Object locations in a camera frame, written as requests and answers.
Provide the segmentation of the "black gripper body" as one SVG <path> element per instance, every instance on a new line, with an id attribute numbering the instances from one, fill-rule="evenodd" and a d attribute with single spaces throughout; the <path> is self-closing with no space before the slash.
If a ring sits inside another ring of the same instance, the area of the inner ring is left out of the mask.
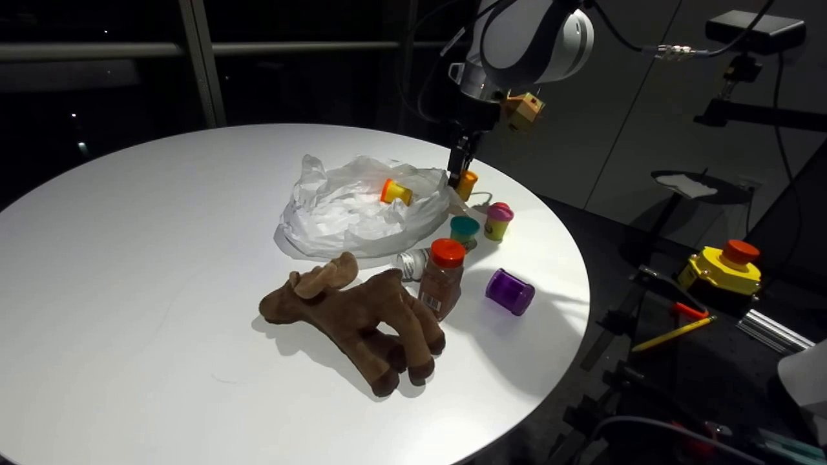
<path id="1" fill-rule="evenodd" d="M 500 122 L 503 106 L 500 104 L 483 104 L 473 99 L 464 99 L 459 104 L 459 155 L 472 158 L 478 148 L 478 139 L 483 131 L 493 128 Z"/>

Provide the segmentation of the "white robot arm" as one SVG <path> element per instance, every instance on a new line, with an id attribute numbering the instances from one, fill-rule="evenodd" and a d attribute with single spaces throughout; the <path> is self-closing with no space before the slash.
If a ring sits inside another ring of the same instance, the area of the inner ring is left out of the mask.
<path id="1" fill-rule="evenodd" d="M 466 30 L 466 56 L 444 70 L 455 90 L 450 119 L 459 126 L 447 158 L 452 189 L 508 96 L 575 77 L 596 48 L 596 26 L 581 0 L 481 0 Z"/>

